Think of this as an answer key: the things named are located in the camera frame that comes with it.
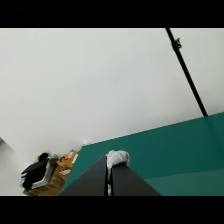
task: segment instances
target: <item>black stand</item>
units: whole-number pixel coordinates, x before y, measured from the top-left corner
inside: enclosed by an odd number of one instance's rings
[[[204,115],[204,117],[206,117],[206,116],[208,116],[208,114],[207,114],[207,112],[206,112],[206,110],[204,108],[204,105],[203,105],[203,103],[201,101],[201,98],[200,98],[200,96],[199,96],[199,94],[197,92],[197,89],[196,89],[196,87],[195,87],[195,85],[193,83],[193,80],[191,79],[190,73],[189,73],[189,71],[187,69],[187,66],[186,66],[186,64],[184,62],[184,59],[183,59],[183,57],[182,57],[182,55],[181,55],[181,53],[179,51],[179,48],[181,48],[180,38],[175,40],[174,37],[173,37],[173,34],[171,33],[170,28],[166,28],[166,32],[167,32],[167,34],[168,34],[168,36],[169,36],[169,38],[171,40],[171,43],[172,43],[172,46],[173,46],[173,50],[175,51],[175,53],[177,55],[177,58],[178,58],[178,60],[180,62],[180,65],[181,65],[183,71],[184,71],[184,74],[185,74],[185,76],[187,78],[187,81],[188,81],[190,87],[191,87],[191,90],[192,90],[192,92],[193,92],[193,94],[195,96],[195,99],[197,100],[198,106],[200,107],[201,112]]]

